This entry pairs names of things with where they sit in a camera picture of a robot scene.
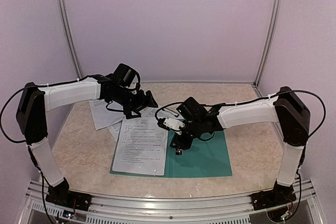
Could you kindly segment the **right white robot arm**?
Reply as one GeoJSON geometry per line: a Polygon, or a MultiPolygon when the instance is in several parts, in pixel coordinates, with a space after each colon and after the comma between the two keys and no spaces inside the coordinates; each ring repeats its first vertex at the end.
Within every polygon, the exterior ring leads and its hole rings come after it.
{"type": "Polygon", "coordinates": [[[216,104],[209,109],[190,97],[177,110],[184,119],[184,125],[170,143],[176,150],[190,149],[195,139],[201,139],[207,133],[258,123],[277,125],[284,149],[276,178],[278,186],[269,192],[268,199],[273,205],[279,205],[288,198],[288,187],[294,182],[310,127],[310,111],[295,90],[284,86],[265,98],[235,104],[216,104]]]}

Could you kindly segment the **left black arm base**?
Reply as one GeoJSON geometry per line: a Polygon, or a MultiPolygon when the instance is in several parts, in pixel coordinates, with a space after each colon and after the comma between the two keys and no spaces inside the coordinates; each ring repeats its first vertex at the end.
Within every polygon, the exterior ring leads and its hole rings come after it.
{"type": "Polygon", "coordinates": [[[49,203],[82,211],[89,210],[91,200],[90,194],[70,190],[65,178],[59,185],[49,186],[46,196],[46,201],[49,203]]]}

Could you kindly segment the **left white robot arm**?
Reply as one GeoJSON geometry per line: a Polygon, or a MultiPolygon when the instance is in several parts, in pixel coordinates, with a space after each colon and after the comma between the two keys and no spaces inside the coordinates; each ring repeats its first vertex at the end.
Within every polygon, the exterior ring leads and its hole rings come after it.
{"type": "Polygon", "coordinates": [[[144,109],[158,107],[151,91],[142,90],[140,74],[121,63],[108,75],[91,74],[53,84],[29,82],[23,88],[17,108],[16,120],[31,158],[41,176],[54,187],[53,197],[64,206],[73,201],[74,195],[61,185],[65,178],[51,150],[48,114],[93,100],[120,105],[127,119],[139,118],[144,109]]]}

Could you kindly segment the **white Chinese agreement sheet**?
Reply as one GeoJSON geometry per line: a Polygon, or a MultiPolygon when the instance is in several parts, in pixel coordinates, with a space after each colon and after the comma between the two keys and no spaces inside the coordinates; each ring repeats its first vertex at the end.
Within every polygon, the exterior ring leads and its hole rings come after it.
{"type": "Polygon", "coordinates": [[[155,118],[123,120],[110,173],[163,176],[167,138],[155,118]]]}

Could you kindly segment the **white printed top sheet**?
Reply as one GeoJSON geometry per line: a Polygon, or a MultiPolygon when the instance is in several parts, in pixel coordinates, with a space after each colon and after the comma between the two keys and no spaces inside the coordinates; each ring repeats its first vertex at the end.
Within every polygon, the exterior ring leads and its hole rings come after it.
{"type": "MultiPolygon", "coordinates": [[[[156,108],[152,108],[152,109],[145,109],[144,112],[142,113],[143,117],[150,117],[150,118],[154,118],[155,116],[155,112],[158,109],[156,108]]],[[[174,118],[174,119],[182,119],[182,117],[179,114],[179,117],[175,118],[173,116],[170,116],[169,114],[165,114],[162,110],[160,110],[158,112],[158,117],[159,118],[174,118]]],[[[108,130],[110,131],[110,133],[112,134],[114,141],[117,143],[118,139],[119,139],[119,134],[120,134],[120,130],[121,130],[121,126],[122,126],[122,122],[124,121],[124,119],[120,120],[119,122],[111,125],[108,127],[108,130]]]]}

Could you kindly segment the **green file folder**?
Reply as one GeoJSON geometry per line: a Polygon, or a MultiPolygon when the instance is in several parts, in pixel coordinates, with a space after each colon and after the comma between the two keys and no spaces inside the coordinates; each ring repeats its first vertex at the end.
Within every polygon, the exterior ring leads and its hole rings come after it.
{"type": "MultiPolygon", "coordinates": [[[[173,134],[168,133],[165,174],[155,177],[205,178],[229,177],[232,175],[223,132],[215,133],[209,142],[195,140],[192,147],[189,150],[183,151],[183,155],[181,156],[176,155],[175,149],[169,146],[172,137],[173,134]]],[[[154,177],[127,173],[116,173],[116,175],[154,177]]]]}

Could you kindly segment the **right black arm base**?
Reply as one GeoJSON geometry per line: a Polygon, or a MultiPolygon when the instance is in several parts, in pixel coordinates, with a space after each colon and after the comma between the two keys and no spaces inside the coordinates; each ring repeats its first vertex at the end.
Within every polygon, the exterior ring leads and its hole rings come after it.
{"type": "Polygon", "coordinates": [[[253,193],[250,197],[254,210],[280,206],[297,199],[293,185],[283,186],[278,184],[277,181],[275,181],[272,189],[253,193]]]}

